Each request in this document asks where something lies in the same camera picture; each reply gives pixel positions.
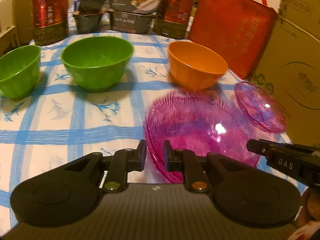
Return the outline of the person right hand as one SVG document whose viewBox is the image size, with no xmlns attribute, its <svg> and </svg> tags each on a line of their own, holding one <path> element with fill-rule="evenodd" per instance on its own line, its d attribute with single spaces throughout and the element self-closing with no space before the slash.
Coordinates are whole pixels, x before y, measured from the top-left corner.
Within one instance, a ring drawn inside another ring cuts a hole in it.
<svg viewBox="0 0 320 240">
<path fill-rule="evenodd" d="M 320 220 L 320 194 L 319 189 L 308 188 L 302 194 L 302 208 L 296 223 L 302 227 L 312 220 Z"/>
</svg>

